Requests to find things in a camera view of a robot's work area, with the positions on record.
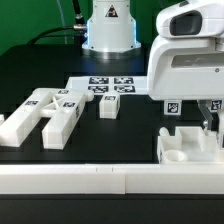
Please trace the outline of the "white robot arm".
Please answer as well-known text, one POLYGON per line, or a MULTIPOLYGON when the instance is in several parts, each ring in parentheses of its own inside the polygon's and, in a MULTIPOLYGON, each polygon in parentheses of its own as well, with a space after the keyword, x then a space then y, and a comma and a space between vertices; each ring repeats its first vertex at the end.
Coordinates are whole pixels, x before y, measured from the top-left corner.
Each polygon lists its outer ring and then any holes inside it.
POLYGON ((150 51, 147 92, 167 104, 196 100, 207 128, 224 122, 224 0, 184 0, 162 10, 150 51))

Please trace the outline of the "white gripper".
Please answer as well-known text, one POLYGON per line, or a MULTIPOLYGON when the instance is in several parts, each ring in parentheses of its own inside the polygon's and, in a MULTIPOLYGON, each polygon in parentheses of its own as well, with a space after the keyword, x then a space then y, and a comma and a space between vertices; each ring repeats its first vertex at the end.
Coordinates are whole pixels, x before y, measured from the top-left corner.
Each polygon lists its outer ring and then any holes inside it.
POLYGON ((214 38, 168 39, 151 47, 147 91, 153 100, 198 100, 203 126, 217 129, 205 100, 224 98, 224 52, 214 38))

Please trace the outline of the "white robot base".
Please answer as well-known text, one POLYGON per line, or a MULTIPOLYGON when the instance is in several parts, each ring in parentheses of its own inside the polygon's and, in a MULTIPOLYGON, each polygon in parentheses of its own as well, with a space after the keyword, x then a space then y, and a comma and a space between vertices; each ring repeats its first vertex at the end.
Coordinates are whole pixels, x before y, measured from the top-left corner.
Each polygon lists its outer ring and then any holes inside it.
POLYGON ((121 59, 140 52, 130 0, 93 0, 82 50, 84 55, 100 59, 121 59))

